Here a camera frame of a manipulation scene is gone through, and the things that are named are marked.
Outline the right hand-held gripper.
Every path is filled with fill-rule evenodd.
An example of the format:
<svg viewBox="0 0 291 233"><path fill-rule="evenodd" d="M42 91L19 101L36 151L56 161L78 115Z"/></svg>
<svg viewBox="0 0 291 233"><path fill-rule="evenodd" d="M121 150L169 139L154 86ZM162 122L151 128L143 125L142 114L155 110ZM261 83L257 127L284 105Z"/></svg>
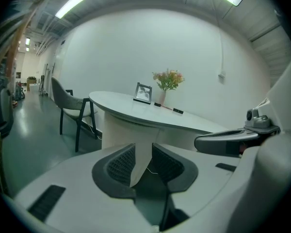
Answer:
<svg viewBox="0 0 291 233"><path fill-rule="evenodd" d="M251 147L261 145L267 138L280 133L278 126L268 128L244 127L196 137L194 146L198 152L212 155L238 157Z"/></svg>

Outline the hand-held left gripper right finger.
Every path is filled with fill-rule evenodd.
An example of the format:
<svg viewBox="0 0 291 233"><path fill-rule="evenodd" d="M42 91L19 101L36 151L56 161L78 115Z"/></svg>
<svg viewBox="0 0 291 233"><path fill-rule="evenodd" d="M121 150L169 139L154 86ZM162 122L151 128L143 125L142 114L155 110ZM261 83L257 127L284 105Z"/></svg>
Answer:
<svg viewBox="0 0 291 233"><path fill-rule="evenodd" d="M226 232L233 200L224 193L241 184L243 157L152 145L152 162L167 189L160 232Z"/></svg>

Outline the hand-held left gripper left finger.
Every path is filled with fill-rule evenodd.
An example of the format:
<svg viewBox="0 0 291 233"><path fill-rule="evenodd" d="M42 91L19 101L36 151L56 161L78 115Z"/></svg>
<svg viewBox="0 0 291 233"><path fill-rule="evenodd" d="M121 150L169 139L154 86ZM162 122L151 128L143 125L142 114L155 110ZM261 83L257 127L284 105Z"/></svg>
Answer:
<svg viewBox="0 0 291 233"><path fill-rule="evenodd" d="M135 145L67 159L14 198L34 233L158 233L134 204Z"/></svg>

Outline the white curved desk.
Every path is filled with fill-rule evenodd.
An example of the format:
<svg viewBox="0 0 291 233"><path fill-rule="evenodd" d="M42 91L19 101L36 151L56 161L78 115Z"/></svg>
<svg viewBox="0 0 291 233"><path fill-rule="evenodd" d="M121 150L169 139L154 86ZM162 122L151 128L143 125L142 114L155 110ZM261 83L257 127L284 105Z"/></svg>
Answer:
<svg viewBox="0 0 291 233"><path fill-rule="evenodd" d="M175 144L193 150L197 135L226 131L226 128L184 112L133 100L131 95L94 91L89 99L104 112L102 147L135 144L135 166L129 187L135 186L152 158L152 143Z"/></svg>

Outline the pink flower bouquet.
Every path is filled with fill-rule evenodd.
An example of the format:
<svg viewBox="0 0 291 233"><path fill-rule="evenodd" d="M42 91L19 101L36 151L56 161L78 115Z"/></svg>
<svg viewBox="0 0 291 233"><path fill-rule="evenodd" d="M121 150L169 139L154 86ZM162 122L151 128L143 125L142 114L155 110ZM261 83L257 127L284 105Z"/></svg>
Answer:
<svg viewBox="0 0 291 233"><path fill-rule="evenodd" d="M176 90L184 77L177 70L166 70L165 72L153 72L153 80L162 91Z"/></svg>

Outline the grey chair with black legs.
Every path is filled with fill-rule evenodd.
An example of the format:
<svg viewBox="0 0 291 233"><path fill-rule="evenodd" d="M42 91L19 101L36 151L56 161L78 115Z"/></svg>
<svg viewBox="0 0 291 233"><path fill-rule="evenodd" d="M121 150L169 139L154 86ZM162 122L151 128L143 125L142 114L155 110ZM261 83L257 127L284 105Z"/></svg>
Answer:
<svg viewBox="0 0 291 233"><path fill-rule="evenodd" d="M56 79L54 76L51 77L51 85L54 102L61 109L60 135L63 134L63 118L64 114L66 114L77 124L75 152L78 152L83 118L91 118L92 126L89 126L89 129L94 134L95 139L97 139L98 137L95 121L95 113L97 111L95 110L94 105L89 98L80 99L73 96L73 90L64 89L63 86L60 84L59 80Z"/></svg>

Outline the black round bin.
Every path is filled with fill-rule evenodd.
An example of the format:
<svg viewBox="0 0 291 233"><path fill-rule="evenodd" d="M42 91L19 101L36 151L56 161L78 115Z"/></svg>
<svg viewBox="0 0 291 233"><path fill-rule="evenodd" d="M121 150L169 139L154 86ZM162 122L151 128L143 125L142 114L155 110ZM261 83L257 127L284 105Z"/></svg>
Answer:
<svg viewBox="0 0 291 233"><path fill-rule="evenodd" d="M8 88L8 79L0 79L0 134L5 138L11 131L14 117L12 94Z"/></svg>

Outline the metal ladder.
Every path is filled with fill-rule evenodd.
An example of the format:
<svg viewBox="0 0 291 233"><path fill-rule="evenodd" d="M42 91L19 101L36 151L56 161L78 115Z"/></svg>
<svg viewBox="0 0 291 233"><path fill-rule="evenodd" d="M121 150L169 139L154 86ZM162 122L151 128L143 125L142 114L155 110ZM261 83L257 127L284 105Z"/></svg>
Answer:
<svg viewBox="0 0 291 233"><path fill-rule="evenodd" d="M44 66L44 74L41 76L41 83L39 86L39 95L42 97L49 95L51 77L53 75L54 68L55 63L53 63L51 66L48 63L46 63Z"/></svg>

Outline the black red vacuum cleaner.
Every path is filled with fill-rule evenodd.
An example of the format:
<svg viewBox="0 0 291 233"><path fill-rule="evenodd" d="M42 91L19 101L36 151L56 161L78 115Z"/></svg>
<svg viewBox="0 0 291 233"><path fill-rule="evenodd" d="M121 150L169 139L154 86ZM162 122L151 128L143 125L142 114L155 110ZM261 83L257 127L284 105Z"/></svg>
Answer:
<svg viewBox="0 0 291 233"><path fill-rule="evenodd" d="M25 99L25 93L23 91L23 87L22 87L22 84L20 82L16 82L14 97L15 97L15 101L19 101L19 100L24 100Z"/></svg>

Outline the black picture frame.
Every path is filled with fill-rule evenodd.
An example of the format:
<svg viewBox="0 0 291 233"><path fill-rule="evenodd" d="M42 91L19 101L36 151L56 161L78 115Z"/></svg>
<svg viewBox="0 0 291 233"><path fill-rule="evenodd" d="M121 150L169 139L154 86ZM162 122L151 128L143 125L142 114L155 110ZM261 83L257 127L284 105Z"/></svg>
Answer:
<svg viewBox="0 0 291 233"><path fill-rule="evenodd" d="M141 83L137 83L133 100L145 104L151 104L151 97L152 97L152 87Z"/></svg>

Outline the white wall conduit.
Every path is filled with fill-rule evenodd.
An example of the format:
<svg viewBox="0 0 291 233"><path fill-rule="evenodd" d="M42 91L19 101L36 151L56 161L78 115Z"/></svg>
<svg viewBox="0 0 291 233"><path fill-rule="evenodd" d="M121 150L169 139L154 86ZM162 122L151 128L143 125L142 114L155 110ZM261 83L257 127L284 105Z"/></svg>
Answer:
<svg viewBox="0 0 291 233"><path fill-rule="evenodd" d="M221 28L220 28L220 23L218 20L218 15L216 12L216 7L214 5L214 0L211 0L212 2L212 6L213 6L213 10L214 10L214 14L215 14L215 19L216 19L216 23L217 23L217 28L218 28L218 34L219 34L219 41L220 41L220 51L221 51L221 63L220 63L220 70L224 70L224 49L223 49L223 41L222 41L222 34L221 34Z"/></svg>

